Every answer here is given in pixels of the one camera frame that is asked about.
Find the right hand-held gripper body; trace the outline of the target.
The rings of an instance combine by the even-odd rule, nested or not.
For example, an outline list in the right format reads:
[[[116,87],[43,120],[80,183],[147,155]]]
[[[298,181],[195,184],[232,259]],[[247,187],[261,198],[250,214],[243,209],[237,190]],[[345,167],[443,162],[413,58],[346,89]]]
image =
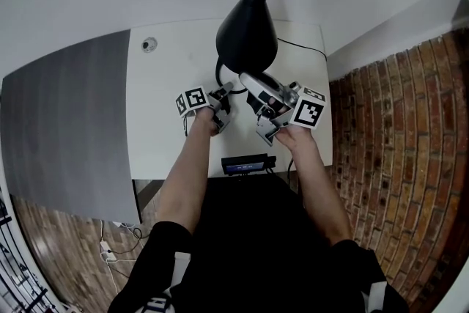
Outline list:
[[[259,115],[276,117],[280,129],[288,125],[312,130],[317,127],[327,104],[323,94],[301,86],[297,81],[283,85],[267,73],[260,74],[265,77],[268,91],[262,92],[260,96],[253,96],[248,92],[247,99],[257,119]]]

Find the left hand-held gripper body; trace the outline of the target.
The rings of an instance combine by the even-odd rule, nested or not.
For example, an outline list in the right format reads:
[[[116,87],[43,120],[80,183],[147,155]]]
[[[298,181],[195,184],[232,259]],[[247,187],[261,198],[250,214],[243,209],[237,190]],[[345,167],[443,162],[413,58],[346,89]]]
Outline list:
[[[179,94],[175,104],[181,118],[192,116],[196,110],[204,107],[210,107],[214,113],[223,109],[231,114],[229,92],[222,92],[220,87],[211,92],[206,92],[203,86],[185,90]]]

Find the person's left hand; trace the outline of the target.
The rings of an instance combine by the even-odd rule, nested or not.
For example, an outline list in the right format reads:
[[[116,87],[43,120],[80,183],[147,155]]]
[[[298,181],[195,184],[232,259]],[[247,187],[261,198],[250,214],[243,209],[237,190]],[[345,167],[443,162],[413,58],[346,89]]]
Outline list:
[[[204,107],[199,109],[197,112],[196,118],[203,124],[203,126],[208,129],[211,136],[218,134],[218,127],[213,120],[215,116],[214,111],[210,107]]]

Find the person's right hand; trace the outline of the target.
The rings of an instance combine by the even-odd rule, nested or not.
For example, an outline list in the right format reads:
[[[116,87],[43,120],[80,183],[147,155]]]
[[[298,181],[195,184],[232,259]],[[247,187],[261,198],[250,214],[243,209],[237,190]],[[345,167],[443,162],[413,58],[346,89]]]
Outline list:
[[[313,140],[311,131],[308,128],[297,125],[281,128],[276,134],[276,139],[290,151]]]

